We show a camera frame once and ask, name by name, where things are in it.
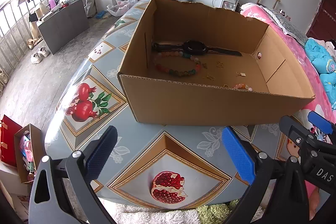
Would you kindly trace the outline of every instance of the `floor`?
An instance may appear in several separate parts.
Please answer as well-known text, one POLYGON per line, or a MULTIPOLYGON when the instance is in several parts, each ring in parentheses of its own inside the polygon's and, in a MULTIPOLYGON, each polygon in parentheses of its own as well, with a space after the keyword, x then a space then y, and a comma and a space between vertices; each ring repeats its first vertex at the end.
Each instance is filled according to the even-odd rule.
MULTIPOLYGON (((28 52, 16 67, 0 98, 0 113, 25 126, 32 123, 42 130, 42 141, 53 117, 56 104, 83 59, 116 17, 89 19, 90 28, 55 55, 49 54, 39 64, 32 64, 28 52)), ((45 46, 44 40, 32 49, 45 46)))

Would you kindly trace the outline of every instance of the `black watch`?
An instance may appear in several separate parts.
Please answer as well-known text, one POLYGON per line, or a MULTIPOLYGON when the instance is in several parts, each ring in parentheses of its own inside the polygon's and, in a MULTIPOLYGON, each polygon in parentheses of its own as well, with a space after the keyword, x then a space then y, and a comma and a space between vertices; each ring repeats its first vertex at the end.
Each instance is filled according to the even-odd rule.
POLYGON ((195 40, 189 40, 183 44, 170 45, 153 43, 152 49, 156 52, 181 51, 192 55, 204 55, 206 53, 217 53, 225 55, 242 56, 240 52, 231 51, 224 48, 207 47, 204 43, 195 40))

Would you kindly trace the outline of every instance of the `white shoe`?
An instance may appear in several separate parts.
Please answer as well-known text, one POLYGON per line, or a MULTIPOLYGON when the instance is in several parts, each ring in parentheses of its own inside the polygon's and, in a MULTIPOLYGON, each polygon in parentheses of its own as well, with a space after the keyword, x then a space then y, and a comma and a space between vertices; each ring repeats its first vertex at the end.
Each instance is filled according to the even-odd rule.
POLYGON ((46 47, 39 48, 39 51, 37 52, 39 55, 43 55, 44 57, 47 57, 49 55, 49 51, 46 47))
POLYGON ((38 64, 42 61, 42 56, 40 56, 37 52, 34 52, 31 55, 30 60, 33 64, 38 64))

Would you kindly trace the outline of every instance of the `red gift bag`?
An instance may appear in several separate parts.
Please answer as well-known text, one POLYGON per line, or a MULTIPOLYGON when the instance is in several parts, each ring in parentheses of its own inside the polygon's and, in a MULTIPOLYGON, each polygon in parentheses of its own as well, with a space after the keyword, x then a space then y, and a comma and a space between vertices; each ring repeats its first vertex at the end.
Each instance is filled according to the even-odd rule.
POLYGON ((1 161, 15 166, 15 150, 14 150, 14 134, 18 132, 22 126, 13 122, 6 115, 3 116, 1 120, 0 127, 0 155, 1 161))

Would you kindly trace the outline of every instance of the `open cardboard box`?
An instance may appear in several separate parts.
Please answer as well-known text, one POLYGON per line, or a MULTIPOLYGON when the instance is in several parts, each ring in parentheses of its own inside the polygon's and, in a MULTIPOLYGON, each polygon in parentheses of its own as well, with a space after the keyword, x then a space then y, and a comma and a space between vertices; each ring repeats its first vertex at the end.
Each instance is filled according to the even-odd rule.
MULTIPOLYGON (((162 58, 163 66, 184 71, 194 62, 162 58)), ((315 93, 301 65, 278 34, 255 18, 201 3, 151 0, 133 34, 119 82, 135 119, 144 123, 193 126, 278 122, 311 102, 315 93), (201 41, 242 56, 199 56, 208 69, 178 77, 155 69, 152 43, 201 41), (217 67, 217 62, 224 64, 217 67), (237 72, 246 77, 236 76, 237 72), (235 90, 244 83, 253 91, 235 90)))
POLYGON ((41 143, 41 130, 30 123, 29 125, 20 129, 14 135, 16 165, 17 165, 17 170, 20 176, 21 183, 32 183, 31 181, 28 180, 29 172, 24 167, 25 162, 22 159, 23 155, 20 150, 20 140, 21 140, 21 137, 24 135, 25 131, 30 132, 31 149, 33 152, 33 157, 34 157, 35 170, 37 170, 40 164, 41 158, 43 157, 43 147, 41 143))

